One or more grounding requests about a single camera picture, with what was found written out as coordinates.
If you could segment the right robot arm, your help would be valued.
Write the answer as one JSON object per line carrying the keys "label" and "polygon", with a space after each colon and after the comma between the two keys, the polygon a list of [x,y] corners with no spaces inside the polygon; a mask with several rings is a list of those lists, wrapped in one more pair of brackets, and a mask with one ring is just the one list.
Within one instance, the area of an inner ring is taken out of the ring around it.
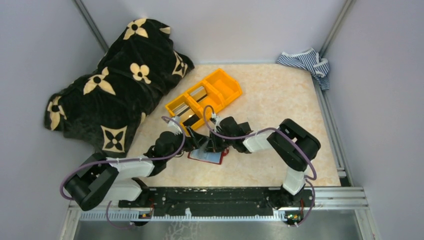
{"label": "right robot arm", "polygon": [[209,129],[208,152],[228,147],[243,154],[272,149],[281,157],[287,165],[281,199],[287,206],[295,206],[301,200],[308,168],[312,170],[310,179],[316,179],[312,160],[321,149],[321,143],[292,119],[284,119],[278,128],[268,127],[258,132],[254,132],[248,122],[237,123],[232,116],[222,118],[212,113],[210,120],[214,127]]}

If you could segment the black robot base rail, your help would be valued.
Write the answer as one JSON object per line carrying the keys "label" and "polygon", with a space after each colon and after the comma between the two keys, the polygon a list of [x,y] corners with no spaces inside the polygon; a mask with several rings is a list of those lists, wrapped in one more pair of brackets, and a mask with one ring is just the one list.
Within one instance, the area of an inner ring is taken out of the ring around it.
{"label": "black robot base rail", "polygon": [[312,206],[312,191],[291,195],[282,187],[156,187],[134,201],[120,200],[120,208],[153,209],[155,217],[265,217],[280,208]]}

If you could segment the black card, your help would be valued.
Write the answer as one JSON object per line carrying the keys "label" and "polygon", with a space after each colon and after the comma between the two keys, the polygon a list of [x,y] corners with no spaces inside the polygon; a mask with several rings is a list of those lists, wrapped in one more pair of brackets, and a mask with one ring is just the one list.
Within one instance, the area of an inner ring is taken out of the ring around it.
{"label": "black card", "polygon": [[241,128],[241,130],[243,131],[243,132],[245,132],[245,133],[251,133],[252,132],[252,129],[251,129],[251,127],[250,127],[250,125],[249,125],[249,123],[248,122],[243,122],[243,123],[240,123],[239,125],[238,125],[240,128]]}

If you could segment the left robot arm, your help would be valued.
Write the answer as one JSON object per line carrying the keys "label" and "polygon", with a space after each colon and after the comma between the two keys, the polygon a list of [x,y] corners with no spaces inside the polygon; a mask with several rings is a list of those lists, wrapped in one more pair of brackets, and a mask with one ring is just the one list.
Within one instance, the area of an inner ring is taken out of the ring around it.
{"label": "left robot arm", "polygon": [[144,155],[119,159],[94,153],[65,177],[60,193],[68,192],[83,211],[113,201],[120,208],[149,207],[153,203],[152,193],[141,178],[158,175],[170,159],[200,149],[209,139],[189,126],[180,125],[178,117],[166,120],[168,130],[159,135]]}

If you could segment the red leather card holder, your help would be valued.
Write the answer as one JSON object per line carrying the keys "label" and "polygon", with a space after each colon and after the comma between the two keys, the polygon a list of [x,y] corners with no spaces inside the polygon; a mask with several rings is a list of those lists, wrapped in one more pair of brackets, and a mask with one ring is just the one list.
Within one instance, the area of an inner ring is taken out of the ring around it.
{"label": "red leather card holder", "polygon": [[204,163],[221,165],[223,158],[229,153],[230,149],[226,148],[221,152],[206,152],[204,149],[196,149],[191,151],[187,158]]}

